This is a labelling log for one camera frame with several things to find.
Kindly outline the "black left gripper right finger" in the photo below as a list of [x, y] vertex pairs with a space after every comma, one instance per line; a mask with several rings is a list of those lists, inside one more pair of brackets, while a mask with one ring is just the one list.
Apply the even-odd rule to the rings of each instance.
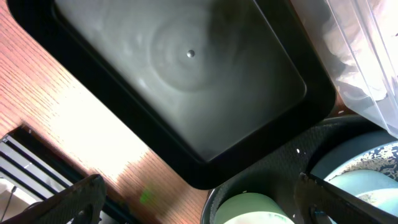
[[304, 223], [397, 223], [397, 217], [331, 185], [300, 173], [294, 200]]

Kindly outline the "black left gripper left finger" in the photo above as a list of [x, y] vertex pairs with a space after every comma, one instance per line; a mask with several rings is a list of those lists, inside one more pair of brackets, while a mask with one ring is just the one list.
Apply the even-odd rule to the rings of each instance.
[[3, 224], [98, 224], [105, 201], [104, 179], [94, 174], [3, 221]]

